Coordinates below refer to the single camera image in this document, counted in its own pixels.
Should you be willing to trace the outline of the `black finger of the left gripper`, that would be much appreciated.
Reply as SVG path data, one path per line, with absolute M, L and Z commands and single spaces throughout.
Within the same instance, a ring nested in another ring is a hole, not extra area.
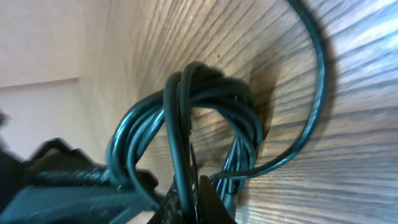
M 1 149 L 1 223 L 127 223 L 154 211 L 161 223 L 157 180 L 144 170 L 118 177 L 62 139 L 43 143 L 28 161 Z

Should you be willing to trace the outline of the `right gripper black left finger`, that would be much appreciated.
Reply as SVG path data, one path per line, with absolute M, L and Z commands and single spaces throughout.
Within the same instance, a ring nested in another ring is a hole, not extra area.
M 198 199 L 198 180 L 192 181 L 192 193 L 194 196 L 193 217 L 186 219 L 182 214 L 182 206 L 177 189 L 177 182 L 173 179 L 163 202 L 149 220 L 149 224 L 198 224 L 197 199 Z

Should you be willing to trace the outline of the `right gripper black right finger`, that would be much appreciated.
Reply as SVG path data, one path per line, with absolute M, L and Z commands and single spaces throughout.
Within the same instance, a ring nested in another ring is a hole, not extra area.
M 236 204 L 231 194 L 221 201 L 209 178 L 200 177 L 198 199 L 198 223 L 200 224 L 236 224 L 234 220 Z

